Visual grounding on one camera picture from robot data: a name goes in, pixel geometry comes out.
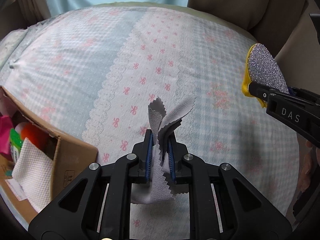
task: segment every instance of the triangular cutout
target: triangular cutout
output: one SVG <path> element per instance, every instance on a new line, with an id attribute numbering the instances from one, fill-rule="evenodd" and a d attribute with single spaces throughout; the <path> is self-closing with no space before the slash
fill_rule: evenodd
<path id="1" fill-rule="evenodd" d="M 88 180 L 81 180 L 60 202 L 59 206 L 71 212 L 77 212 L 81 197 Z"/>
<path id="2" fill-rule="evenodd" d="M 238 179 L 233 179 L 244 212 L 261 207 L 261 202 Z"/>

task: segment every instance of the orange sponge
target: orange sponge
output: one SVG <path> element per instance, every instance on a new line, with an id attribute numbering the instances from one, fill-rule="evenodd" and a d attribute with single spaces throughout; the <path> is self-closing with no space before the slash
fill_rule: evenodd
<path id="1" fill-rule="evenodd" d="M 21 130 L 20 137 L 22 140 L 28 138 L 34 146 L 36 146 L 39 150 L 44 151 L 49 139 L 49 134 L 28 122 Z"/>

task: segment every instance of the green package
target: green package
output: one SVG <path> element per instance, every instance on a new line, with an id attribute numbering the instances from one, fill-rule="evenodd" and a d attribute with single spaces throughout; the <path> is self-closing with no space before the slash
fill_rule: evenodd
<path id="1" fill-rule="evenodd" d="M 9 141 L 10 141 L 11 157 L 14 163 L 16 163 L 20 155 L 23 140 L 21 140 L 20 134 L 18 134 L 16 130 L 12 128 L 10 130 Z"/>

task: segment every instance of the black object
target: black object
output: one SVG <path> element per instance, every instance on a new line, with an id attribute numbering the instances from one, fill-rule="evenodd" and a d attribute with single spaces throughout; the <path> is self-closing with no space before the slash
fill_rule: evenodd
<path id="1" fill-rule="evenodd" d="M 147 130 L 143 142 L 115 163 L 91 164 L 30 223 L 36 240 L 129 239 L 132 183 L 146 183 Z M 189 184 L 190 239 L 286 239 L 292 232 L 288 220 L 234 167 L 215 166 L 188 153 L 169 137 L 175 162 L 175 183 Z M 105 189 L 100 232 L 97 233 Z M 219 231 L 213 184 L 221 214 Z"/>
<path id="2" fill-rule="evenodd" d="M 315 203 L 320 201 L 320 167 L 316 159 L 316 147 L 320 148 L 320 95 L 294 87 L 289 90 L 292 95 L 256 82 L 249 84 L 251 95 L 267 101 L 267 114 L 315 145 L 311 154 L 314 167 L 311 171 L 310 187 L 299 193 L 292 210 L 295 219 L 302 222 Z"/>

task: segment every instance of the pink cloth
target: pink cloth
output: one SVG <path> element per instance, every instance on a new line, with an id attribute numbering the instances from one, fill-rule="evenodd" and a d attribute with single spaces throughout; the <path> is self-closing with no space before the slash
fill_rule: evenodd
<path id="1" fill-rule="evenodd" d="M 11 118 L 9 116 L 0 117 L 0 154 L 12 161 L 10 153 L 9 136 L 10 130 L 13 128 Z"/>

